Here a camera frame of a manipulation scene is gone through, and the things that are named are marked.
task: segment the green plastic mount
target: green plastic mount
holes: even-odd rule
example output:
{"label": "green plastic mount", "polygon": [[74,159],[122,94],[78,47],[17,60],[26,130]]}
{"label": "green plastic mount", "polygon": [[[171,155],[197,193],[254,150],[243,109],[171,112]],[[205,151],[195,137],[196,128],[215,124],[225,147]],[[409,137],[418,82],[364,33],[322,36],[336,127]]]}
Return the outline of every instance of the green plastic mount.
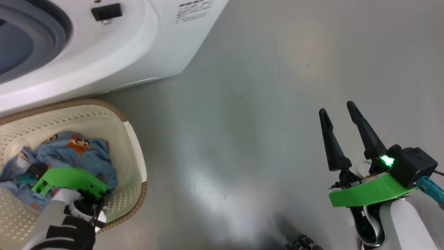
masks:
{"label": "green plastic mount", "polygon": [[40,190],[40,194],[44,196],[54,186],[89,191],[96,199],[100,199],[108,189],[105,183],[84,169],[57,168],[48,169],[34,185],[32,191]]}
{"label": "green plastic mount", "polygon": [[398,198],[415,189],[405,189],[387,173],[355,187],[331,192],[329,196],[334,207],[367,206]]}

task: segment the cartoon character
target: cartoon character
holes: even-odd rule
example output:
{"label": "cartoon character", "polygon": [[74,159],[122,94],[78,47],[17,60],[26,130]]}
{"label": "cartoon character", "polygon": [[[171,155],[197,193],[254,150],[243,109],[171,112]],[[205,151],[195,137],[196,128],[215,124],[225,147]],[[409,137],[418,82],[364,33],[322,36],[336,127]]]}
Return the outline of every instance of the cartoon character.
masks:
{"label": "cartoon character", "polygon": [[79,155],[83,155],[86,150],[92,150],[91,143],[88,140],[82,140],[78,135],[71,136],[71,140],[66,146],[72,148]]}
{"label": "cartoon character", "polygon": [[31,162],[29,161],[28,155],[23,153],[23,151],[21,151],[18,154],[16,164],[17,166],[23,169],[29,167],[31,165]]}
{"label": "cartoon character", "polygon": [[57,139],[57,134],[55,134],[55,135],[49,137],[49,139],[45,140],[43,143],[48,143],[48,142],[51,142],[51,141],[53,141],[53,140],[55,140],[55,139]]}

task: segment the white washing machine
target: white washing machine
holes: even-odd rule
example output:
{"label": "white washing machine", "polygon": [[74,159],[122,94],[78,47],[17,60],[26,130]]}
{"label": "white washing machine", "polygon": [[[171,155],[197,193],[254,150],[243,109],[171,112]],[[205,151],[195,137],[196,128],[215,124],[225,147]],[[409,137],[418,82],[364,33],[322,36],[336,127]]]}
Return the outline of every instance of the white washing machine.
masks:
{"label": "white washing machine", "polygon": [[0,116],[180,74],[228,0],[0,0]]}

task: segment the floor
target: floor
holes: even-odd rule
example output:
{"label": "floor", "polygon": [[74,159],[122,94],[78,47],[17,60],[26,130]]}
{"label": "floor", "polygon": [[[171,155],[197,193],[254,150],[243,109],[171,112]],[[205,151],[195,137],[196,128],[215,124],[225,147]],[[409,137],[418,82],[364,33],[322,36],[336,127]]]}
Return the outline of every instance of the floor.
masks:
{"label": "floor", "polygon": [[[349,211],[329,202],[338,173],[318,111],[354,166],[365,159],[348,100],[387,147],[442,162],[443,14],[438,0],[231,0],[180,76],[98,97],[133,125],[148,193],[95,249],[280,249],[298,232],[357,249]],[[442,248],[442,212],[412,202]]]}

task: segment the laundry basket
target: laundry basket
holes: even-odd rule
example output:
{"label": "laundry basket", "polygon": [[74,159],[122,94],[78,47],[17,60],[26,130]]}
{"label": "laundry basket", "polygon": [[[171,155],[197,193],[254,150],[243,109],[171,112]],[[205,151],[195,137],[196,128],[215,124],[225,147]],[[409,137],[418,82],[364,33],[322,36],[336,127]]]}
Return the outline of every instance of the laundry basket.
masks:
{"label": "laundry basket", "polygon": [[[111,193],[106,226],[110,229],[132,217],[145,199],[147,170],[136,134],[126,117],[104,101],[85,99],[32,109],[0,119],[0,170],[22,147],[31,149],[62,131],[109,142],[118,187]],[[0,249],[21,249],[39,217],[11,192],[0,188]]]}

